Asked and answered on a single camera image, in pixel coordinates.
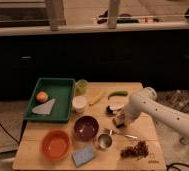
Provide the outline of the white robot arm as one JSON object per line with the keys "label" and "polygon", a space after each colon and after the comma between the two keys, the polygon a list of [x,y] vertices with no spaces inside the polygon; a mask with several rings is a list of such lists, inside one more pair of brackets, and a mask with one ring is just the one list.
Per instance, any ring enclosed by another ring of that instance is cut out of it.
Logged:
{"label": "white robot arm", "polygon": [[189,115],[156,102],[157,93],[151,87],[133,92],[125,104],[125,118],[136,120],[146,113],[189,139]]}

